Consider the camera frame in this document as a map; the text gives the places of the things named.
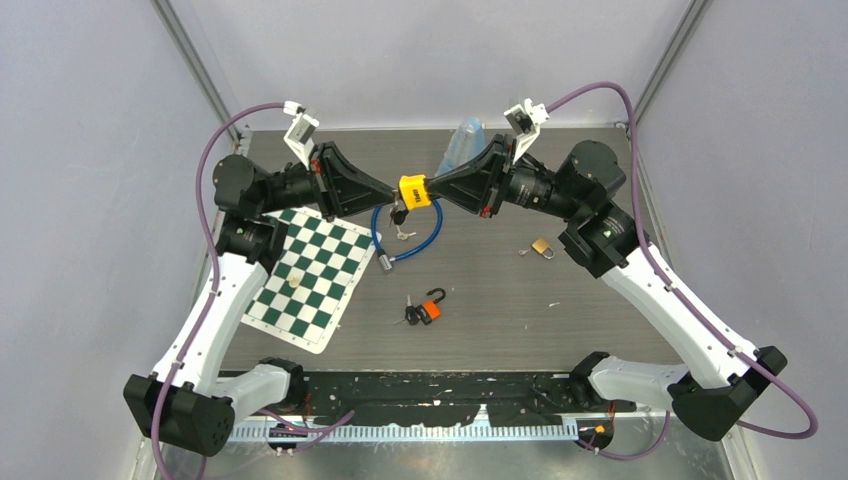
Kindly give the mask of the yellow padlock key bunch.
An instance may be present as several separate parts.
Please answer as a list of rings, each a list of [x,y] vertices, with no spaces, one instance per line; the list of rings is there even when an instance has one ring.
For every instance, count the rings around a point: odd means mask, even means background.
[[[409,210],[403,201],[395,202],[390,209],[389,225],[400,228],[405,223],[408,213]]]

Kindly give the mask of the yellow padlock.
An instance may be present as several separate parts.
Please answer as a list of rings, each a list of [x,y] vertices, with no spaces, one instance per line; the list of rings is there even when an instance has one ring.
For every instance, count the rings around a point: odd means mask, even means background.
[[[407,210],[416,210],[428,207],[432,204],[426,188],[427,176],[425,174],[404,175],[398,182],[401,199]]]

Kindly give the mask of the small silver keys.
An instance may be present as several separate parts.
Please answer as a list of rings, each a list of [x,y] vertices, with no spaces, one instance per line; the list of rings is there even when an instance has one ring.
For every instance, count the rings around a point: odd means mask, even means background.
[[[396,238],[400,241],[407,241],[415,235],[416,232],[404,232],[400,226],[396,227]]]

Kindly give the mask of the brass padlock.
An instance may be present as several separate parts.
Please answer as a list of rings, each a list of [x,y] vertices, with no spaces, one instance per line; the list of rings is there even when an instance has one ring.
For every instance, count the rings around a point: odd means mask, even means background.
[[[550,245],[550,242],[545,238],[538,238],[531,244],[531,249],[545,258],[546,260],[552,260],[556,252]]]

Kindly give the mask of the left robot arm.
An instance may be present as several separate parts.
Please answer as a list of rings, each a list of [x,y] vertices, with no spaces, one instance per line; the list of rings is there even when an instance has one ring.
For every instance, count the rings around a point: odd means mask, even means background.
[[[123,397],[141,432],[211,457],[234,427],[268,406],[298,412],[307,398],[302,366],[265,358],[229,381],[217,381],[228,346],[254,296],[283,257],[284,209],[315,204],[326,220],[394,201],[393,187],[352,165],[332,142],[305,162],[270,173],[243,155],[219,160],[212,172],[214,202],[224,213],[218,237],[208,237],[212,269],[206,290],[166,354],[146,376],[131,376]]]

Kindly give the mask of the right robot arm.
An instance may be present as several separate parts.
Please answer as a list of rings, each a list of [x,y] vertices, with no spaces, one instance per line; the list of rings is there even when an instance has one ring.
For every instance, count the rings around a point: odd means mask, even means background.
[[[568,256],[630,302],[680,359],[657,365],[591,353],[571,371],[574,403],[589,411],[606,401],[641,403],[720,440],[786,357],[738,336],[683,285],[633,215],[615,204],[625,180],[615,152],[601,142],[578,143],[553,171],[498,135],[476,158],[427,180],[424,194],[484,218],[510,203],[563,220],[559,240]]]

